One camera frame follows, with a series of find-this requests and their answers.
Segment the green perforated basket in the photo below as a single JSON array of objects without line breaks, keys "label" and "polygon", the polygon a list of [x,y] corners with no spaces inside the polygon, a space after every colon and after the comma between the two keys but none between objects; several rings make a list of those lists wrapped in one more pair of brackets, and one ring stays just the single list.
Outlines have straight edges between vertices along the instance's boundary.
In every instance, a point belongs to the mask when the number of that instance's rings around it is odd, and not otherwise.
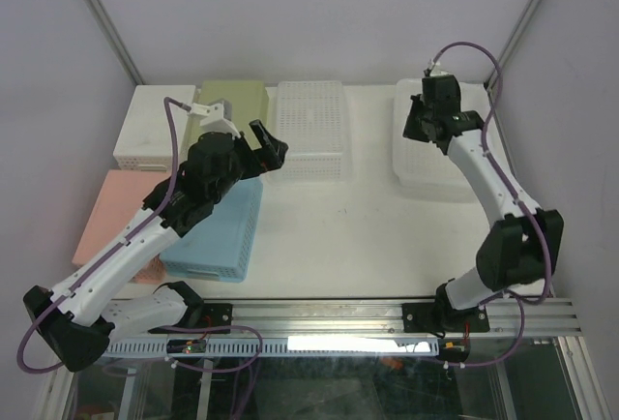
[{"label": "green perforated basket", "polygon": [[258,119],[267,126],[269,97],[264,83],[259,80],[205,80],[194,93],[192,103],[209,105],[221,100],[229,103],[230,120],[244,133],[249,146],[258,148],[250,121]]}]

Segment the clear perforated basket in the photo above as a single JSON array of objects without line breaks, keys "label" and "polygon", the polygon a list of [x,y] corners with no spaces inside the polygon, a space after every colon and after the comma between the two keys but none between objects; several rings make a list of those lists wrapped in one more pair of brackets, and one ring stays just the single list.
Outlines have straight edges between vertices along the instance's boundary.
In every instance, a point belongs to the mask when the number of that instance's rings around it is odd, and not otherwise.
[{"label": "clear perforated basket", "polygon": [[288,144],[274,184],[347,182],[352,177],[349,109],[341,82],[282,81],[273,116],[276,138]]}]

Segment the white perforated basket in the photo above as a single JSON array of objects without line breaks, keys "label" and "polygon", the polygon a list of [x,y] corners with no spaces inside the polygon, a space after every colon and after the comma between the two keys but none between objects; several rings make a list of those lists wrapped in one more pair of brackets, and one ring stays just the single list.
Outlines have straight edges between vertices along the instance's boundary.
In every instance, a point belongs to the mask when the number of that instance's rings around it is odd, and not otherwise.
[{"label": "white perforated basket", "polygon": [[120,169],[170,171],[172,145],[163,99],[192,104],[195,85],[139,85],[133,97],[113,157]]}]

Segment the blue basket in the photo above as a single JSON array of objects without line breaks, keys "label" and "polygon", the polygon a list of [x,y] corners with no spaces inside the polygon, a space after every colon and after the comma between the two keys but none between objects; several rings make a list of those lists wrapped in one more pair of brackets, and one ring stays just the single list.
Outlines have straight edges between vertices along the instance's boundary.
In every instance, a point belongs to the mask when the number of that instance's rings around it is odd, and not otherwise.
[{"label": "blue basket", "polygon": [[242,282],[248,274],[262,193],[258,178],[237,183],[211,216],[160,254],[166,272],[189,279]]}]

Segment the pink perforated basket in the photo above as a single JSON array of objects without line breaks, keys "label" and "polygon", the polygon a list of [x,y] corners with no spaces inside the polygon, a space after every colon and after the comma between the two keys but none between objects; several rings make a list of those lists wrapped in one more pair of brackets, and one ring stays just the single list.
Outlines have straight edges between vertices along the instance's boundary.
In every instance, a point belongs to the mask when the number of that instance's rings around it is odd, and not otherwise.
[{"label": "pink perforated basket", "polygon": [[72,264],[87,264],[124,229],[166,172],[110,170],[78,242]]}]

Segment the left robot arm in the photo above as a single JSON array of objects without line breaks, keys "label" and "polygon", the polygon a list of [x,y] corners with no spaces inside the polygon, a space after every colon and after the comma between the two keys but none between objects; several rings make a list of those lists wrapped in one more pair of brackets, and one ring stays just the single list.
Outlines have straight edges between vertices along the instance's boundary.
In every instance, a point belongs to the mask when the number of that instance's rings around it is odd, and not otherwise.
[{"label": "left robot arm", "polygon": [[287,144],[259,120],[250,127],[259,148],[230,131],[203,134],[187,159],[174,162],[170,176],[144,198],[125,230],[88,264],[52,288],[28,290],[23,302],[33,325],[26,334],[39,333],[61,366],[77,373],[127,337],[165,327],[196,329],[203,299],[184,282],[124,303],[113,299],[152,258],[208,218],[236,183],[283,166]]}]

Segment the white bottom basket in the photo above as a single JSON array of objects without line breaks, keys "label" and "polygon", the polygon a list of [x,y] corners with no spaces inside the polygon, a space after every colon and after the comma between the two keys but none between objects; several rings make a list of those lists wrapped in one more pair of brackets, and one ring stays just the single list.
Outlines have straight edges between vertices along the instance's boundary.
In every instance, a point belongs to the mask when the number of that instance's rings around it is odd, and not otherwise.
[{"label": "white bottom basket", "polygon": [[477,198],[463,174],[432,143],[405,138],[402,133],[412,105],[422,92],[419,79],[396,84],[393,104],[392,167],[405,195],[421,200],[475,203]]}]

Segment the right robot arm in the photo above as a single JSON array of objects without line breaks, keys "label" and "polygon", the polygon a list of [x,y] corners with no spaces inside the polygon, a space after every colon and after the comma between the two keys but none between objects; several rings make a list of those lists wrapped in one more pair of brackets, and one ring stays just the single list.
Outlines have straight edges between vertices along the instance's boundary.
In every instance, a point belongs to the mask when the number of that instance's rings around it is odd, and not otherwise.
[{"label": "right robot arm", "polygon": [[402,132],[407,139],[434,144],[458,168],[489,225],[474,266],[436,290],[432,317],[444,330],[456,329],[467,311],[516,285],[541,282],[546,297],[556,269],[564,220],[558,211],[543,209],[499,163],[488,126],[477,111],[462,109],[453,75],[425,75]]}]

